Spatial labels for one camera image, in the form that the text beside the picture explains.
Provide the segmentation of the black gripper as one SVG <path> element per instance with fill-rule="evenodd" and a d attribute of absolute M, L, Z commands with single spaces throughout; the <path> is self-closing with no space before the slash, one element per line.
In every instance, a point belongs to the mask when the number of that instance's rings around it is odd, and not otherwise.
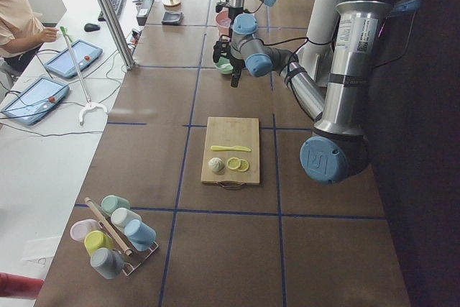
<path fill-rule="evenodd" d="M 235 19 L 239 14 L 248 12 L 244 7 L 244 0 L 218 1 L 216 3 L 216 12 L 222 11 L 223 8 L 227 8 L 230 19 Z"/>
<path fill-rule="evenodd" d="M 212 59 L 216 67 L 221 67 L 227 60 L 232 66 L 231 87 L 237 88 L 244 69 L 244 61 L 237 58 L 231 51 L 231 40 L 227 35 L 221 35 L 213 45 Z"/>

